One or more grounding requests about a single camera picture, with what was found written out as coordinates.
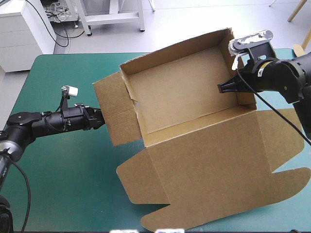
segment open cardboard box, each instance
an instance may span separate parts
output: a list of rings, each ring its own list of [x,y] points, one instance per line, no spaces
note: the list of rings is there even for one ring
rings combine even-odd
[[[310,170],[272,173],[304,147],[253,94],[220,94],[233,57],[230,29],[207,33],[121,65],[94,84],[114,146],[146,149],[117,169],[133,203],[166,203],[142,225],[189,229],[298,193]],[[293,109],[281,110],[296,125]]]

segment floor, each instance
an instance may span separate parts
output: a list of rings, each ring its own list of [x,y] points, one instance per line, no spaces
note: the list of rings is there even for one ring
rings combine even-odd
[[[151,52],[226,27],[232,27],[236,37],[269,29],[274,33],[272,45],[275,48],[292,48],[293,44],[302,43],[310,27],[311,3],[308,2],[288,23],[287,18],[299,1],[278,0],[268,7],[271,1],[155,0],[156,11],[152,12],[148,1],[144,0],[145,32],[139,31],[138,23],[93,26],[91,37],[83,34],[71,39],[67,48],[56,45],[54,53]],[[109,8],[107,2],[85,0],[86,10],[89,15],[106,13]],[[125,1],[123,12],[135,9],[136,0]],[[54,28],[64,34],[60,25],[54,25]],[[70,36],[83,30],[81,25],[73,29],[71,23],[67,23],[66,28]],[[58,38],[58,42],[66,44],[63,38]],[[27,71],[4,73],[0,67],[0,129],[11,113],[27,74]]]

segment green tabletop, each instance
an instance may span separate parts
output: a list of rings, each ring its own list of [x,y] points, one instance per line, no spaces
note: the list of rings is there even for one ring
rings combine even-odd
[[[279,58],[292,58],[292,50],[277,50]],[[142,53],[64,54],[39,56],[12,113],[54,111],[61,87],[79,88],[69,101],[98,107],[92,83],[119,70],[119,64]],[[288,108],[278,93],[263,94],[277,108]],[[259,109],[266,109],[262,103]],[[116,175],[116,167],[144,148],[142,140],[113,147],[106,126],[37,139],[19,164],[32,189],[27,231],[109,231],[145,229],[140,218],[164,205],[132,204]],[[311,167],[311,153],[304,151],[280,170]],[[23,177],[12,167],[1,194],[11,203],[14,227],[24,219],[27,192]],[[197,231],[301,231],[311,230],[311,185],[293,198],[242,214],[226,217]]]

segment black cable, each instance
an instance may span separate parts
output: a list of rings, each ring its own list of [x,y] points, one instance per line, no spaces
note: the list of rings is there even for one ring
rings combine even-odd
[[[65,33],[66,33],[66,36],[67,36],[67,44],[66,44],[66,45],[61,45],[61,44],[59,44],[59,43],[54,39],[54,37],[53,37],[52,34],[50,33],[50,31],[49,31],[47,25],[45,24],[45,22],[44,22],[42,16],[41,16],[40,13],[38,12],[38,10],[35,8],[35,6],[34,6],[31,2],[29,2],[28,0],[25,0],[25,1],[28,2],[28,3],[34,8],[34,10],[37,12],[37,14],[39,15],[40,19],[42,20],[42,22],[43,22],[45,28],[47,29],[48,33],[50,34],[51,38],[53,39],[53,41],[54,41],[57,45],[59,45],[60,47],[63,47],[63,48],[67,47],[67,46],[69,45],[69,38],[68,38],[68,34],[67,34],[67,31],[66,31],[65,26],[63,25],[63,23],[62,23],[62,25],[63,25],[63,27],[64,27],[64,29],[65,29]]]
[[[288,120],[282,113],[280,113],[277,109],[275,109],[271,104],[269,104],[263,97],[261,97],[241,76],[239,69],[236,69],[237,74],[239,78],[242,80],[242,82],[262,101],[264,102],[269,108],[271,108],[276,114],[278,114],[284,121],[286,121],[290,126],[292,126],[297,133],[300,134],[300,136],[311,146],[311,141],[304,136],[304,134],[295,126],[290,120]]]
[[[25,216],[25,220],[24,220],[24,224],[20,230],[20,233],[24,233],[26,225],[27,225],[27,221],[28,221],[28,217],[29,217],[29,211],[30,211],[30,204],[31,204],[31,191],[30,191],[30,185],[29,185],[29,180],[28,177],[26,175],[26,173],[24,172],[24,170],[16,163],[14,162],[9,155],[6,154],[2,154],[3,157],[7,158],[23,175],[25,182],[26,182],[26,186],[27,186],[27,211],[26,211],[26,216]]]
[[[56,16],[57,16],[56,14],[54,14],[54,13],[52,13],[52,12],[50,12],[50,11],[45,11],[45,13],[50,14],[50,15],[48,15],[48,18],[56,17]],[[58,34],[57,32],[55,32],[55,34],[58,35],[58,36],[60,36],[60,37],[63,37],[63,38],[72,39],[72,38],[78,38],[78,37],[82,36],[82,34],[83,34],[84,32],[85,32],[85,31],[83,30],[83,32],[81,32],[81,34],[76,35],[76,36],[63,36],[63,35],[61,35],[61,34]]]
[[[79,34],[79,35],[76,35],[76,36],[69,36],[69,37],[60,35],[60,34],[58,34],[57,32],[55,32],[55,34],[58,35],[58,36],[60,36],[60,37],[63,37],[63,38],[69,38],[69,39],[71,39],[71,38],[78,38],[78,37],[82,36],[82,34],[83,34],[84,32],[85,32],[85,31],[81,32],[81,34]]]
[[[50,130],[54,130],[54,131],[56,131],[56,132],[60,132],[60,133],[62,133],[62,132],[64,132],[65,130],[66,130],[66,124],[64,124],[64,128],[62,129],[62,130],[59,130],[59,129],[57,129],[57,128],[55,128],[53,125],[51,125],[49,122],[48,122],[48,117],[50,117],[52,115],[52,112],[49,112],[46,116],[45,116],[45,118],[44,118],[44,123],[45,123],[45,125],[50,129]]]

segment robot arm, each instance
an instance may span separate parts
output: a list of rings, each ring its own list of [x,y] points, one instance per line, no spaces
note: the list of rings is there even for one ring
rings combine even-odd
[[[17,162],[27,146],[38,137],[66,133],[76,130],[98,129],[105,124],[100,109],[91,108],[82,103],[68,107],[68,99],[75,97],[78,89],[62,87],[62,98],[56,112],[28,113],[11,115],[7,127],[0,132],[0,155],[6,154]],[[6,157],[0,156],[0,189],[10,167]]]
[[[271,31],[261,31],[230,41],[229,51],[250,59],[239,73],[256,92],[278,91],[294,105],[308,139],[311,139],[311,53],[290,60],[279,60],[270,44]],[[237,69],[236,62],[232,69]],[[238,74],[218,85],[220,93],[252,92]]]

